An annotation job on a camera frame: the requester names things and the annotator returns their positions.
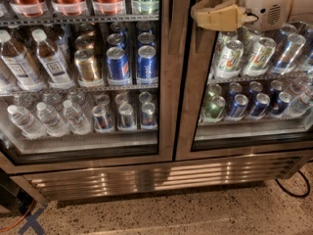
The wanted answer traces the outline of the glass fridge door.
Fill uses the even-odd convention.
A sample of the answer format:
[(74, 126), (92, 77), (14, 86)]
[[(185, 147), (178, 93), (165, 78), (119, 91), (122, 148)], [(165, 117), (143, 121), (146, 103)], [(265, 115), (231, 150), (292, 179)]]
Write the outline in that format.
[[(224, 8), (223, 0), (194, 0), (193, 8)], [(313, 149), (312, 140), (312, 7), (313, 0), (292, 0), (286, 23), (258, 31), (243, 25), (235, 31), (198, 27), (193, 19), (181, 125), (176, 158), (179, 161), (235, 157), (248, 154)], [(264, 74), (241, 76), (253, 44), (272, 38), (276, 49)], [(240, 40), (244, 53), (239, 74), (215, 79), (221, 51)], [(253, 97), (265, 93), (270, 105), (260, 119), (248, 118)], [(234, 97), (244, 94), (248, 105), (240, 120), (226, 119)], [(202, 111), (214, 96), (226, 106), (222, 119), (204, 122)]]
[(1, 0), (1, 166), (171, 160), (190, 0)]

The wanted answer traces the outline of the stainless steel fridge base grille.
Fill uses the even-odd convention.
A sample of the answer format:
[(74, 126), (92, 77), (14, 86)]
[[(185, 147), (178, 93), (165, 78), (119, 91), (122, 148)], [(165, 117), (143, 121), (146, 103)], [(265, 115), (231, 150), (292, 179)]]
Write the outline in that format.
[(168, 164), (139, 164), (19, 175), (12, 178), (39, 203), (290, 178), (310, 149)]

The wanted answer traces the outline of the green white 7up can left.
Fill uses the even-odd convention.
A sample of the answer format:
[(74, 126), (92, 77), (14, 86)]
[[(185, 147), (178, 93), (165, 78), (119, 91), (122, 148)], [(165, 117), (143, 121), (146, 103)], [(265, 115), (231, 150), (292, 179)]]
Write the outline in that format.
[(214, 71), (214, 78), (228, 79), (237, 76), (243, 53), (244, 44), (240, 40), (230, 40), (221, 51)]

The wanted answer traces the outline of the green white 7up can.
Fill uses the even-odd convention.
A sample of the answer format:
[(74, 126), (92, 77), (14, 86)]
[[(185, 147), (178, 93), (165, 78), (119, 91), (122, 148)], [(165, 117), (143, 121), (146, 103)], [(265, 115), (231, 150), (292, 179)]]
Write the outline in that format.
[(221, 51), (214, 71), (214, 78), (228, 79), (237, 76), (243, 53), (244, 44), (240, 40), (230, 40)]
[(259, 38), (252, 46), (244, 62), (241, 76), (259, 76), (264, 74), (267, 63), (276, 49), (276, 42), (269, 37)]

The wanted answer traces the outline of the blue can bottom shelf left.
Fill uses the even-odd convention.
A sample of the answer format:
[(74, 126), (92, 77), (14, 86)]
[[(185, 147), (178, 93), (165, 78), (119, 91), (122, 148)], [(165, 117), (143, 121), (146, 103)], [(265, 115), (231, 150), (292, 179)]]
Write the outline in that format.
[(238, 94), (234, 97), (229, 110), (226, 114), (226, 119), (240, 120), (244, 116), (244, 112), (248, 105), (248, 98), (244, 94)]

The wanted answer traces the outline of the blue can shelf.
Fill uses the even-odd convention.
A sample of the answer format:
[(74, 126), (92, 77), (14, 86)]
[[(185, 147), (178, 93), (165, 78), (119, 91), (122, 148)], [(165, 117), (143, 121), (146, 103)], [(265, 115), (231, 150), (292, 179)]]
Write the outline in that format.
[(229, 110), (226, 114), (226, 119), (240, 120), (244, 116), (244, 112), (248, 105), (248, 98), (244, 94), (238, 94), (234, 97)]
[(270, 105), (270, 97), (265, 93), (258, 93), (252, 99), (252, 105), (249, 108), (247, 117), (260, 119), (265, 115), (265, 111)]

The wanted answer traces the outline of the blue can bottom shelf right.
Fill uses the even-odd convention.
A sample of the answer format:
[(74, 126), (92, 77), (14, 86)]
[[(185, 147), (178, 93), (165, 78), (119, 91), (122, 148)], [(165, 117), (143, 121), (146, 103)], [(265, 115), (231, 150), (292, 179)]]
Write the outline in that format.
[(252, 105), (249, 108), (247, 117), (260, 119), (265, 115), (265, 111), (270, 105), (270, 97), (265, 93), (258, 93), (252, 99)]

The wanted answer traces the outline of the blue pepsi can front left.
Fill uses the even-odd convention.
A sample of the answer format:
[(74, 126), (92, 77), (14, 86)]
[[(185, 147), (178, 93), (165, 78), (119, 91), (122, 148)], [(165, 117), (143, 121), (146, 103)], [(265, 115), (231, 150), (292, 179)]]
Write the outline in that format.
[(131, 83), (130, 68), (125, 51), (111, 47), (107, 51), (108, 83), (111, 86), (124, 86)]

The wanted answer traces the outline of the small energy drink can middle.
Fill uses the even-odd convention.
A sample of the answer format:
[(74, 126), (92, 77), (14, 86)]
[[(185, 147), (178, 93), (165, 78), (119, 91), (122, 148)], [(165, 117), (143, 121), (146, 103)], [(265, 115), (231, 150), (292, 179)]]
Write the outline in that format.
[(118, 107), (118, 128), (121, 130), (132, 130), (136, 127), (133, 107), (124, 103)]

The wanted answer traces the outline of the small energy drink can left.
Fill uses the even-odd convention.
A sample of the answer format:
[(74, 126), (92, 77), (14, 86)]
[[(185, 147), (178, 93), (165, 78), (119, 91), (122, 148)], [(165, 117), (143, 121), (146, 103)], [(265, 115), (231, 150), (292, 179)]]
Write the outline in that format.
[(92, 109), (92, 117), (96, 132), (106, 133), (113, 131), (112, 115), (108, 113), (108, 110), (104, 105), (95, 106)]

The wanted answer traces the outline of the tea bottle white cap right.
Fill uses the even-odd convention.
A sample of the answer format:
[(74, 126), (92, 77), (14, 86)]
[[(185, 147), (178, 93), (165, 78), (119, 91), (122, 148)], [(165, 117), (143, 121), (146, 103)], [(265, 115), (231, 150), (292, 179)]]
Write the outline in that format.
[(71, 79), (67, 59), (60, 47), (43, 29), (37, 28), (31, 34), (36, 42), (36, 56), (50, 77), (50, 85), (53, 88), (71, 88), (74, 82)]

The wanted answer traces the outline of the tea bottle white cap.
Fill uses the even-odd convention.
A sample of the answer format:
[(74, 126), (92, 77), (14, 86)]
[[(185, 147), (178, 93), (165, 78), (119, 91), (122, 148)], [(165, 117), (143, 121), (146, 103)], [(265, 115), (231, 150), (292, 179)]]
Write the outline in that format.
[(71, 88), (74, 82), (71, 79), (67, 59), (60, 47), (43, 29), (37, 28), (31, 34), (36, 42), (36, 56), (50, 77), (50, 85), (53, 88)]
[(45, 87), (41, 69), (27, 48), (7, 30), (0, 30), (1, 58), (25, 91), (40, 91)]

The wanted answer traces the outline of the water bottle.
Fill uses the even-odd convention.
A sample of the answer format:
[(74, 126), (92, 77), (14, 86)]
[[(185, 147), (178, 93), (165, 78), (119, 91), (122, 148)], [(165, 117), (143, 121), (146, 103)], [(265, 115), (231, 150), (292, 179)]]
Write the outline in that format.
[(45, 126), (25, 107), (11, 105), (7, 108), (10, 121), (22, 131), (28, 139), (47, 135)]
[(47, 133), (53, 137), (69, 134), (69, 127), (58, 111), (51, 105), (40, 102), (36, 106), (36, 115), (44, 124)]
[(77, 103), (65, 100), (63, 106), (63, 114), (74, 134), (85, 135), (91, 132), (91, 123)]

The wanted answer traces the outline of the water bottle middle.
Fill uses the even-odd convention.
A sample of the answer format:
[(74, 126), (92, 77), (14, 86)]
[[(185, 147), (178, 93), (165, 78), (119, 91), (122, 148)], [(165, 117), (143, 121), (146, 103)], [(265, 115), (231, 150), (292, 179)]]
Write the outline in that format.
[(36, 115), (44, 124), (47, 133), (53, 137), (69, 134), (69, 127), (58, 111), (51, 105), (40, 102), (36, 106)]

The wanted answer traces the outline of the water bottle left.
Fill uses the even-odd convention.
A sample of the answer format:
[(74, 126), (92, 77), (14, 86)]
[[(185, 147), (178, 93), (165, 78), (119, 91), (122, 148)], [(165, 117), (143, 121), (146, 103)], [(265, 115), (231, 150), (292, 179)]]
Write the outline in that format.
[(45, 126), (25, 107), (11, 105), (7, 108), (10, 121), (22, 131), (28, 139), (47, 135)]

